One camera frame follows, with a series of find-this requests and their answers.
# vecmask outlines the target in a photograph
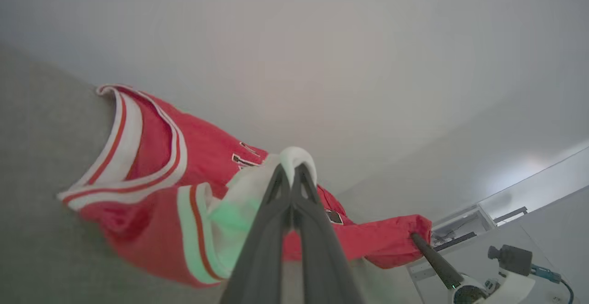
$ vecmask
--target red garment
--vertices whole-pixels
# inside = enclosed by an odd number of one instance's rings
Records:
[[[241,247],[219,243],[208,219],[212,196],[223,199],[234,175],[263,163],[268,153],[143,92],[126,86],[98,92],[116,97],[111,136],[59,199],[98,222],[117,253],[147,272],[196,287],[227,279],[233,266],[223,250]],[[326,189],[318,186],[318,194],[348,259],[393,268],[421,256],[410,233],[431,237],[431,222],[421,216],[357,225]],[[300,251],[298,235],[287,235],[284,257],[301,259]]]

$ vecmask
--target basketball jersey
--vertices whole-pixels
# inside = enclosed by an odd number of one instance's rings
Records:
[[[147,272],[195,287],[229,278],[274,168],[292,151],[269,155],[128,86],[98,93],[116,100],[111,134],[59,199],[97,222],[114,250]],[[431,237],[421,216],[354,224],[320,185],[318,195],[348,259],[392,268],[421,256],[410,233]],[[283,250],[284,258],[301,259],[295,232]]]

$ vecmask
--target red stripe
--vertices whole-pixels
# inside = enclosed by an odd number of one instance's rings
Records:
[[[204,247],[204,231],[202,230],[202,220],[200,219],[200,212],[198,211],[198,206],[196,205],[196,186],[193,185],[190,187],[190,207],[192,207],[192,212],[194,214],[194,219],[196,220],[196,229],[198,233],[198,249],[200,250],[200,259],[202,260],[202,264],[204,265],[204,269],[208,272],[208,274],[216,280],[223,281],[222,277],[219,277],[217,273],[213,270],[210,262],[208,261],[206,255],[206,249]]]
[[[118,148],[119,143],[121,142],[122,132],[125,128],[125,122],[127,121],[127,105],[125,103],[125,99],[122,98],[122,95],[121,95],[121,108],[122,108],[121,123],[118,126],[118,132],[116,132],[116,136],[114,139],[114,143],[112,143],[111,150],[109,151],[107,158],[103,161],[103,163],[100,165],[98,170],[96,170],[96,172],[92,176],[92,178],[90,178],[90,180],[88,180],[87,184],[94,184],[96,182],[96,180],[101,176],[101,174],[103,174],[104,170],[107,168],[107,165],[109,165],[110,161],[112,160],[112,156],[114,156],[114,153],[116,152],[116,149]]]
[[[170,168],[170,170],[168,170],[168,172],[166,172],[166,174],[160,176],[159,178],[156,178],[155,180],[151,180],[148,183],[144,183],[144,184],[139,184],[136,185],[134,187],[128,187],[128,188],[99,188],[99,189],[91,189],[88,191],[83,191],[81,193],[77,193],[75,195],[71,195],[68,197],[65,197],[65,199],[63,200],[64,204],[68,204],[70,201],[72,201],[73,199],[76,199],[78,197],[82,197],[85,195],[90,195],[90,194],[94,194],[94,193],[130,193],[131,191],[138,191],[138,190],[142,190],[145,188],[149,188],[152,185],[158,184],[160,182],[162,182],[164,179],[168,178],[168,176],[170,176],[170,174],[172,174],[176,167],[179,164],[179,160],[180,160],[180,140],[179,140],[179,133],[178,135],[176,135],[176,158],[174,161],[174,164],[172,165],[172,167]]]

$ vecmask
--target white ceiling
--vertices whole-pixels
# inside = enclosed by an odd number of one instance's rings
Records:
[[[587,51],[582,0],[0,0],[0,38],[242,140],[340,193]]]

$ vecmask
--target red fabric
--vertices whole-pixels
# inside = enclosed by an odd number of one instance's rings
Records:
[[[158,114],[156,107],[139,92],[118,87],[117,90],[138,103],[143,116],[139,149],[126,180],[135,180],[158,172],[172,157],[171,144],[174,128],[170,128]],[[163,109],[181,131],[187,147],[185,171],[175,185],[155,189],[134,204],[97,201],[80,209],[80,214],[101,224],[109,243],[116,252],[135,266],[157,276],[208,287],[196,280],[185,263],[183,240],[177,214],[177,187],[208,182],[215,197],[221,199],[225,186],[244,163],[260,164],[268,153],[244,145],[223,130],[172,105],[147,95]],[[69,204],[96,191],[117,192],[121,195],[132,189],[89,189],[63,199]],[[404,216],[378,222],[355,224],[346,216],[341,204],[326,189],[318,185],[318,195],[328,210],[337,212],[343,224],[333,223],[334,231],[348,259],[366,257],[380,268],[393,268],[419,258],[421,254],[410,239],[413,232],[424,239],[431,238],[431,222],[422,216]],[[301,259],[300,239],[290,233],[284,241],[284,258]]]

